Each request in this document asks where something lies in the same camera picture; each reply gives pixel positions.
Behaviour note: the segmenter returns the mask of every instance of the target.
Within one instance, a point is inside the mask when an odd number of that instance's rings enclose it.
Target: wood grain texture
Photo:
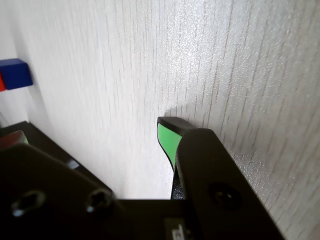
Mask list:
[[[125,198],[167,198],[158,116],[213,129],[287,239],[320,236],[318,0],[10,0],[29,120]]]

